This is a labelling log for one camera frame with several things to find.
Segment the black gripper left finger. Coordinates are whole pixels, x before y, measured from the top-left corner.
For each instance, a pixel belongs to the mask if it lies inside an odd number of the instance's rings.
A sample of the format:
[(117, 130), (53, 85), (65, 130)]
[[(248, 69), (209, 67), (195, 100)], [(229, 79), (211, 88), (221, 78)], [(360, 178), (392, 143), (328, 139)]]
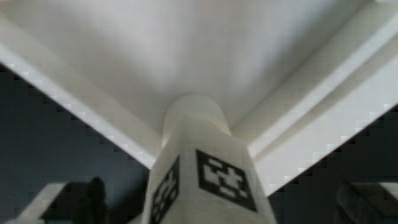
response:
[(108, 224), (104, 183), (99, 178), (88, 182), (49, 183), (14, 224)]

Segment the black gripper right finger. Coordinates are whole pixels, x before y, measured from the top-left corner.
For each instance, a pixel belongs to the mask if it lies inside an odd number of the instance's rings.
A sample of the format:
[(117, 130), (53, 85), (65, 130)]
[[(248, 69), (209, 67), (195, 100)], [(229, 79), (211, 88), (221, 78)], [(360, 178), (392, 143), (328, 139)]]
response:
[(398, 182), (342, 182), (333, 224), (398, 224)]

